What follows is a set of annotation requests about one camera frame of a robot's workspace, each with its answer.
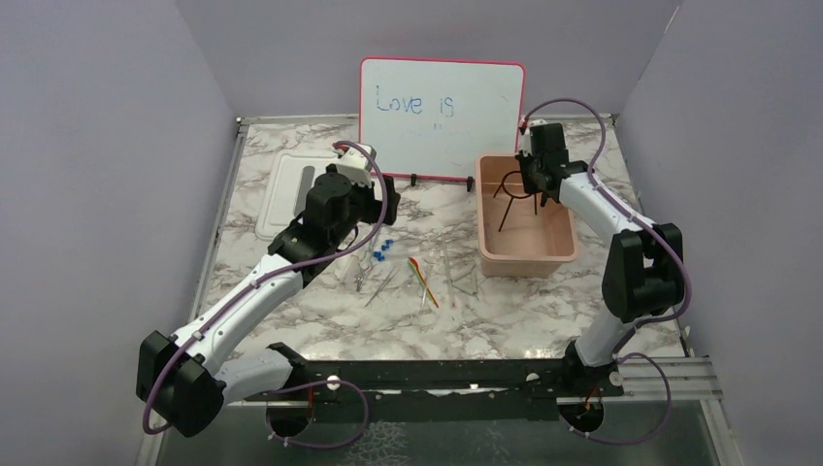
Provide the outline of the black wire ring stand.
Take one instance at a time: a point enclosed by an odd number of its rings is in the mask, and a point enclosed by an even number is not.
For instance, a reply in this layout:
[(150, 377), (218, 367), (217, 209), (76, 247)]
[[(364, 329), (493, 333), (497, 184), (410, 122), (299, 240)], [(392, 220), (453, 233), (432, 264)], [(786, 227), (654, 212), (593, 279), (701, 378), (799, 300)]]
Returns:
[(503, 191), (509, 197), (508, 204), (506, 205), (503, 216), (502, 216), (502, 218), (500, 220), (500, 223), (498, 225), (498, 229), (497, 229), (498, 232), (503, 231), (503, 228), (504, 228), (504, 226), (507, 222), (507, 219), (510, 215), (510, 210), (511, 210), (512, 204), (515, 200), (524, 200), (524, 199), (531, 198), (533, 200), (533, 213), (534, 213), (535, 216), (538, 214), (538, 199), (537, 199), (536, 194), (529, 194), (529, 193), (526, 192), (526, 190), (523, 190), (523, 192), (520, 193), (520, 194), (515, 194), (515, 193), (513, 193), (509, 190), (509, 184), (508, 184), (509, 178), (513, 175), (520, 175), (520, 174), (521, 174), (520, 171), (509, 171), (509, 172), (505, 173), (505, 175), (502, 177), (500, 183), (498, 184), (498, 187), (496, 188), (496, 190), (493, 194), (493, 197), (496, 198), (498, 196), (498, 194), (501, 191)]

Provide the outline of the glass stirring rod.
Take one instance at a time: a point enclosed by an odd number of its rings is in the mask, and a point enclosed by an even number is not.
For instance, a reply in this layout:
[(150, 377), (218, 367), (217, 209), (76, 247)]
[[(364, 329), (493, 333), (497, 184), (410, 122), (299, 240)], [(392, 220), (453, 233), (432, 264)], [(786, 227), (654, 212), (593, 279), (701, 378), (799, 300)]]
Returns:
[(448, 304), (449, 307), (454, 309), (456, 307), (456, 300), (455, 300), (455, 293), (453, 288), (453, 278), (451, 274), (451, 267), (450, 261), (447, 252), (447, 246), (444, 238), (444, 233), (440, 234), (440, 245), (442, 250), (443, 262), (444, 262), (444, 275), (446, 281), (446, 289), (447, 289), (447, 296), (448, 296)]

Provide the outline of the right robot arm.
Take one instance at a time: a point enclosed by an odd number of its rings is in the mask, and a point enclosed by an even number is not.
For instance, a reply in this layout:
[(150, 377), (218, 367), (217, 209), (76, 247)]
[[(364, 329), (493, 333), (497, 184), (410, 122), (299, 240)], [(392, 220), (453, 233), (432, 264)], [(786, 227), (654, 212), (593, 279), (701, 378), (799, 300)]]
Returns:
[(559, 372), (562, 386), (582, 395), (644, 321), (682, 302), (682, 235), (671, 223), (639, 215), (586, 162), (572, 161), (559, 123), (523, 123), (515, 158), (526, 193), (572, 211), (609, 248), (601, 284), (606, 308), (569, 344)]

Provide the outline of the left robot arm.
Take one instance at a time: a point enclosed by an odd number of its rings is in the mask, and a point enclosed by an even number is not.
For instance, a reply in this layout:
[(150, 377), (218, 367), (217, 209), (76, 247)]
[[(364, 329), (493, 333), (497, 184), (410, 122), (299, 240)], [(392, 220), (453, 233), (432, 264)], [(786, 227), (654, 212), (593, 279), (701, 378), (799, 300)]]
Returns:
[(209, 311), (172, 335), (147, 335), (139, 346), (136, 394), (143, 429), (203, 431), (228, 403), (249, 396), (249, 380), (226, 359), (280, 304), (335, 259), (365, 246), (395, 222), (401, 195), (392, 177), (357, 183), (328, 171), (317, 177), (304, 210), (268, 246), (251, 272)]

